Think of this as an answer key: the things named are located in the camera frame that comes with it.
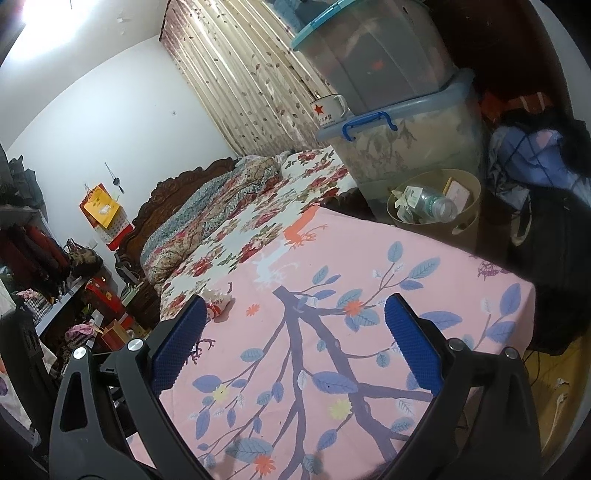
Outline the pile of dark clothes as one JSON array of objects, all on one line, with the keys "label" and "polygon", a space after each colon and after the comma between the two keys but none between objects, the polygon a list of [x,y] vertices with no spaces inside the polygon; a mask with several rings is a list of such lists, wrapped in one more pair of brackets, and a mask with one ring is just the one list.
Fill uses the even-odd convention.
[{"label": "pile of dark clothes", "polygon": [[536,289],[530,347],[561,355],[590,326],[590,134],[542,92],[480,107],[486,186],[512,216],[504,263]]}]

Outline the yellow paper bag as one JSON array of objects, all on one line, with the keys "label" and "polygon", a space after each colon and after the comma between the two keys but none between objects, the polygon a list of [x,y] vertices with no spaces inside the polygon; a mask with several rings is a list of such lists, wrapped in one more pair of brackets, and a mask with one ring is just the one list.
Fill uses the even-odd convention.
[{"label": "yellow paper bag", "polygon": [[104,186],[99,183],[87,192],[80,204],[80,208],[93,228],[97,226],[108,228],[117,214],[120,205],[110,196]]}]

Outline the floral bed sheet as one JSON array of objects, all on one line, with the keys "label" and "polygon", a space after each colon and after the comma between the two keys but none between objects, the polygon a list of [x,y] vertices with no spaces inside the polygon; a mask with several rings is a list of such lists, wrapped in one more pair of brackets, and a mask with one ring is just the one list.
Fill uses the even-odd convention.
[{"label": "floral bed sheet", "polygon": [[318,229],[310,224],[312,215],[325,200],[356,186],[331,146],[294,153],[284,159],[280,171],[279,183],[225,220],[163,281],[161,320],[174,317],[191,295],[213,289],[250,257],[256,256],[257,264],[270,262],[270,253],[260,250],[274,240],[288,250],[315,240]]}]

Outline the red white wrapper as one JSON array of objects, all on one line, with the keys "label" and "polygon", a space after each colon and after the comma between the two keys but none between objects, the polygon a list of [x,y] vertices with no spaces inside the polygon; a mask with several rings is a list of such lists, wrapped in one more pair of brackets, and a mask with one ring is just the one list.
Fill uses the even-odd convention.
[{"label": "red white wrapper", "polygon": [[229,293],[224,293],[216,289],[202,288],[199,296],[204,299],[206,306],[206,320],[213,321],[221,318],[233,298]]}]

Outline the dark wooden nightstand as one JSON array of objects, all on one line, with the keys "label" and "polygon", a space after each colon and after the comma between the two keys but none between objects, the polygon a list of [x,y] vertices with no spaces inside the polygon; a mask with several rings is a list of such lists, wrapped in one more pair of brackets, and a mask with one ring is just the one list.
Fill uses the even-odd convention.
[{"label": "dark wooden nightstand", "polygon": [[160,301],[154,287],[143,280],[128,286],[121,300],[130,315],[144,330],[153,329],[160,320]]}]

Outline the white enamel red star mug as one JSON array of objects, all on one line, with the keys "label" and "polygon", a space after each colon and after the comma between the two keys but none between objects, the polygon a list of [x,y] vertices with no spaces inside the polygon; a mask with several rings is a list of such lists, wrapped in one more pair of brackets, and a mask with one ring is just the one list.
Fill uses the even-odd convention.
[{"label": "white enamel red star mug", "polygon": [[321,127],[329,126],[346,117],[349,112],[348,103],[341,94],[332,94],[311,102],[311,112]]}]

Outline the pink floral tablecloth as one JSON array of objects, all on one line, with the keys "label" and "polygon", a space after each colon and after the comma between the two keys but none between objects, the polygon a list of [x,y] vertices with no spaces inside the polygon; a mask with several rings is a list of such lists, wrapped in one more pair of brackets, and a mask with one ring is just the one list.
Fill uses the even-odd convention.
[{"label": "pink floral tablecloth", "polygon": [[215,289],[231,301],[160,400],[216,479],[363,479],[431,399],[389,331],[401,294],[472,349],[524,350],[534,286],[468,253],[314,206]]}]

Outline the bottom clear storage box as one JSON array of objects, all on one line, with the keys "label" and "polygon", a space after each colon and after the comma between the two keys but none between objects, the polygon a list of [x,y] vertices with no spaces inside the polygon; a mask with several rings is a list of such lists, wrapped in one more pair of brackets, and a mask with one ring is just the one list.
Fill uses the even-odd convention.
[{"label": "bottom clear storage box", "polygon": [[353,116],[318,131],[356,182],[375,217],[388,223],[391,190],[443,168],[480,176],[484,138],[474,73],[464,69],[441,91]]}]

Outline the clear plastic water bottle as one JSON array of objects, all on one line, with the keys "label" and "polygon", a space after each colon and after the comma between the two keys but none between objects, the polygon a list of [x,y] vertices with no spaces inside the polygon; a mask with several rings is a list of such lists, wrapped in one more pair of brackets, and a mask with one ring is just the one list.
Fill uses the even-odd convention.
[{"label": "clear plastic water bottle", "polygon": [[428,222],[450,223],[459,214],[451,200],[430,187],[409,185],[403,196],[413,214]]}]

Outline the carved dark wooden headboard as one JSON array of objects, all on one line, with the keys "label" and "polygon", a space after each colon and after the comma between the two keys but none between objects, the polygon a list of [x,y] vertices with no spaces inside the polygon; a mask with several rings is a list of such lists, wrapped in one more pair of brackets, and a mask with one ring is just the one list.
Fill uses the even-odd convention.
[{"label": "carved dark wooden headboard", "polygon": [[133,230],[126,234],[116,250],[115,270],[126,282],[134,283],[131,275],[143,277],[140,253],[150,235],[175,213],[199,187],[209,180],[235,169],[238,161],[231,158],[215,160],[206,168],[184,171],[174,178],[159,182],[149,199],[132,220]]}]

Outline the middle clear storage box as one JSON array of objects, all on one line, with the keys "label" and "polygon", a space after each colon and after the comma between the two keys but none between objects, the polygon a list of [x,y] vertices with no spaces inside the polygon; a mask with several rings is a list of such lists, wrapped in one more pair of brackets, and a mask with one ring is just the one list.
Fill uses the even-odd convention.
[{"label": "middle clear storage box", "polygon": [[336,2],[294,37],[291,48],[355,115],[436,93],[457,72],[420,1]]}]

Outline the folded patterned quilt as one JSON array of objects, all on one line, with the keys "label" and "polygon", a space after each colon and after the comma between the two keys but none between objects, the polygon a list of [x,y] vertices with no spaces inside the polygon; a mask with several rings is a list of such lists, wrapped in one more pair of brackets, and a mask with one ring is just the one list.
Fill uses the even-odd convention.
[{"label": "folded patterned quilt", "polygon": [[144,244],[140,265],[147,281],[160,287],[222,223],[281,179],[276,158],[256,156],[239,161],[235,169],[198,187]]}]

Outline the clear storage box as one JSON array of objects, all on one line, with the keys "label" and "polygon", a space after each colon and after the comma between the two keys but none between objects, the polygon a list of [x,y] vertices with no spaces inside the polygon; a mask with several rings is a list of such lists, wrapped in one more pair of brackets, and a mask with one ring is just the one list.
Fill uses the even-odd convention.
[{"label": "clear storage box", "polygon": [[291,48],[355,115],[436,93],[457,72],[420,1],[336,2],[294,37]]},{"label": "clear storage box", "polygon": [[353,116],[318,131],[356,182],[375,217],[388,223],[391,190],[443,168],[480,176],[484,138],[474,73],[464,69],[441,91]]},{"label": "clear storage box", "polygon": [[300,32],[336,2],[337,0],[264,0],[294,33]]}]

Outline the red gift bag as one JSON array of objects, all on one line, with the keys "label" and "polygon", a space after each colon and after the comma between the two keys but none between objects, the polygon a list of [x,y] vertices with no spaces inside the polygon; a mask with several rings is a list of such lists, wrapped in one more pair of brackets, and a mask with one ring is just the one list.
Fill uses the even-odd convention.
[{"label": "red gift bag", "polygon": [[119,297],[100,277],[90,278],[86,282],[83,297],[108,320],[119,320],[125,314],[125,307]]}]

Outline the hanging key ornament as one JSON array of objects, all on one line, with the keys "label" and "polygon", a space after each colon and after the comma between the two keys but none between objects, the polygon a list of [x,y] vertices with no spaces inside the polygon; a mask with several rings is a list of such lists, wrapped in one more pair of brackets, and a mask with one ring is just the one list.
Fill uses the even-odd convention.
[{"label": "hanging key ornament", "polygon": [[110,168],[110,166],[108,165],[107,162],[105,162],[104,165],[105,165],[105,168],[107,169],[107,171],[108,171],[108,173],[109,173],[109,175],[111,177],[112,184],[119,190],[119,192],[121,194],[124,194],[124,189],[123,189],[123,187],[121,185],[120,178],[112,171],[112,169]]}]

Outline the top clear storage box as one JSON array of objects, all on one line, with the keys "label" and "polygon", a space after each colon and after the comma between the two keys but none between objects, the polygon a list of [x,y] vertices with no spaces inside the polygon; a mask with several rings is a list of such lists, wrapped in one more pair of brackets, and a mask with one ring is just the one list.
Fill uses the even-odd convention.
[{"label": "top clear storage box", "polygon": [[294,33],[300,32],[336,2],[337,0],[264,0]]}]

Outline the beige leaf pattern curtain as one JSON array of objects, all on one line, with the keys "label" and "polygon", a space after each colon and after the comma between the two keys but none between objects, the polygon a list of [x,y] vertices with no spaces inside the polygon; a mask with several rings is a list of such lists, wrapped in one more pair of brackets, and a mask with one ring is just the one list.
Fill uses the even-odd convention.
[{"label": "beige leaf pattern curtain", "polygon": [[329,83],[290,48],[270,1],[170,1],[160,42],[238,154],[322,147],[311,102]]}]

